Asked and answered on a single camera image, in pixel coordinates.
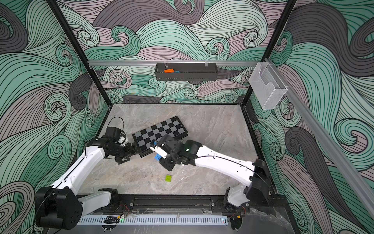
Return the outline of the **lime green square brick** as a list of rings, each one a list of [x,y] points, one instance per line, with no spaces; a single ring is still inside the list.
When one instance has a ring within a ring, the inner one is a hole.
[[[171,175],[166,175],[165,181],[166,182],[171,182],[171,180],[172,180],[172,176]]]

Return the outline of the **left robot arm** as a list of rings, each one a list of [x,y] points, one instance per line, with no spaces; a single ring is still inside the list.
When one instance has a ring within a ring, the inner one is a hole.
[[[34,223],[38,227],[71,230],[82,216],[103,207],[117,210],[122,206],[116,189],[101,189],[81,198],[77,194],[99,162],[111,157],[117,164],[122,164],[139,153],[135,143],[119,143],[124,136],[120,129],[111,127],[102,137],[91,139],[82,155],[59,179],[36,192]]]

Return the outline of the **light blue long brick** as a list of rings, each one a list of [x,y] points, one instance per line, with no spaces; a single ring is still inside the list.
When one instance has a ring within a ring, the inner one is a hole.
[[[157,161],[159,161],[161,158],[162,158],[162,157],[161,157],[159,154],[157,154],[157,155],[155,156],[155,159],[156,159]]]

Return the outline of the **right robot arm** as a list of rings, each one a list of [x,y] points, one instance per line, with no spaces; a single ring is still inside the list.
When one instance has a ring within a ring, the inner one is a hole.
[[[229,176],[240,185],[228,188],[223,204],[227,209],[239,208],[245,203],[270,203],[269,171],[263,160],[244,161],[218,153],[207,146],[187,140],[185,143],[170,135],[153,140],[150,149],[160,156],[160,164],[171,171],[176,164],[192,165],[214,170]]]

